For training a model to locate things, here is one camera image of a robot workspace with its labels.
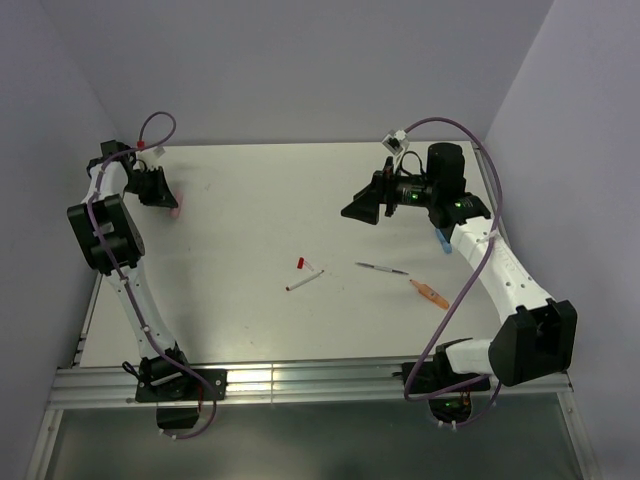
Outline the pink highlighter pen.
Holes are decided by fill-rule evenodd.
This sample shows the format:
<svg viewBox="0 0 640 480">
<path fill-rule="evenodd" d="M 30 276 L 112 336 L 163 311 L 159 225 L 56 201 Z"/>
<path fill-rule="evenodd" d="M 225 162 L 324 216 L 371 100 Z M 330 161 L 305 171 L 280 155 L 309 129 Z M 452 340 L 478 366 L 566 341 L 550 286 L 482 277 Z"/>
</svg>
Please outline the pink highlighter pen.
<svg viewBox="0 0 640 480">
<path fill-rule="evenodd" d="M 177 219 L 180 216 L 182 211 L 183 199 L 184 199 L 183 192 L 178 190 L 175 193 L 174 197 L 176 200 L 176 205 L 169 210 L 169 215 L 172 219 Z"/>
</svg>

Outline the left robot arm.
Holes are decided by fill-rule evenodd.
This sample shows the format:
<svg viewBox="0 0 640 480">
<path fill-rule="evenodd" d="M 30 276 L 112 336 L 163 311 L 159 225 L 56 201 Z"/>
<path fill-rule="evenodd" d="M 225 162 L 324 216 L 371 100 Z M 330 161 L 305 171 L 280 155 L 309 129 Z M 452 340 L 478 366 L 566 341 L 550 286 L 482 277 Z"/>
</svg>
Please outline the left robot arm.
<svg viewBox="0 0 640 480">
<path fill-rule="evenodd" d="M 161 167 L 149 168 L 128 145 L 110 140 L 87 167 L 90 186 L 83 200 L 67 209 L 67 218 L 84 258 L 113 287 L 136 337 L 137 368 L 123 368 L 143 388 L 160 388 L 183 399 L 195 386 L 194 373 L 164 323 L 148 286 L 143 265 L 145 246 L 124 202 L 132 193 L 144 206 L 176 209 Z"/>
</svg>

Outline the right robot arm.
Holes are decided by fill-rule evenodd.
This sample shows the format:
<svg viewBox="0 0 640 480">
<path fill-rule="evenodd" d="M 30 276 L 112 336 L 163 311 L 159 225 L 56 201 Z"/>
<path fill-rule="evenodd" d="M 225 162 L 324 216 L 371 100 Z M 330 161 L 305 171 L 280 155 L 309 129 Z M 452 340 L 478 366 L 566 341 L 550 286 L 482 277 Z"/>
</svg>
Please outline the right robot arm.
<svg viewBox="0 0 640 480">
<path fill-rule="evenodd" d="M 473 278 L 497 310 L 500 328 L 493 339 L 441 344 L 432 360 L 409 371 L 407 378 L 422 377 L 429 393 L 463 388 L 487 376 L 516 386 L 566 371 L 573 354 L 574 306 L 553 299 L 533 280 L 495 228 L 497 215 L 467 191 L 464 170 L 460 146 L 435 143 L 420 173 L 410 174 L 387 159 L 341 211 L 345 218 L 375 225 L 399 206 L 425 208 L 434 227 L 473 268 Z"/>
</svg>

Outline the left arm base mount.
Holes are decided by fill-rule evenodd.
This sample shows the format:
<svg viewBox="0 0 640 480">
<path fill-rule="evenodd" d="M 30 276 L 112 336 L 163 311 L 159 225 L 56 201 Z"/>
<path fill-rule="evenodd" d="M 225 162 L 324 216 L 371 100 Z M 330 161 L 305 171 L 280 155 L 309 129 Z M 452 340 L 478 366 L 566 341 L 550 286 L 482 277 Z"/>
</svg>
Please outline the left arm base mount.
<svg viewBox="0 0 640 480">
<path fill-rule="evenodd" d="M 200 420 L 204 403 L 225 398 L 227 371 L 224 369 L 195 369 L 212 386 L 209 389 L 192 375 L 171 364 L 165 365 L 161 358 L 151 362 L 144 360 L 143 364 L 145 367 L 151 366 L 154 374 L 166 376 L 153 378 L 151 374 L 144 373 L 142 368 L 136 369 L 128 362 L 124 362 L 122 368 L 137 380 L 135 401 L 158 404 L 156 424 L 164 432 L 186 434 L 192 431 Z"/>
</svg>

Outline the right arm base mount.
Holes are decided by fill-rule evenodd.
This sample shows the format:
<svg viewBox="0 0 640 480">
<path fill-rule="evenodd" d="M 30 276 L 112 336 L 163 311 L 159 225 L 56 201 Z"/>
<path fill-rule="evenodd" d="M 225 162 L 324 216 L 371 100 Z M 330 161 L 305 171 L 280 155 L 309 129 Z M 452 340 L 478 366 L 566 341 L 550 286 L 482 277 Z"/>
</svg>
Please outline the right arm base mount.
<svg viewBox="0 0 640 480">
<path fill-rule="evenodd" d="M 466 382 L 466 385 L 451 393 L 456 397 L 437 397 L 429 400 L 428 405 L 437 422 L 453 425 L 471 418 L 473 392 L 486 392 L 491 389 L 488 378 L 474 373 L 455 373 L 444 353 L 436 353 L 433 360 L 426 361 L 418 370 L 411 384 L 411 395 L 431 394 L 441 389 Z"/>
</svg>

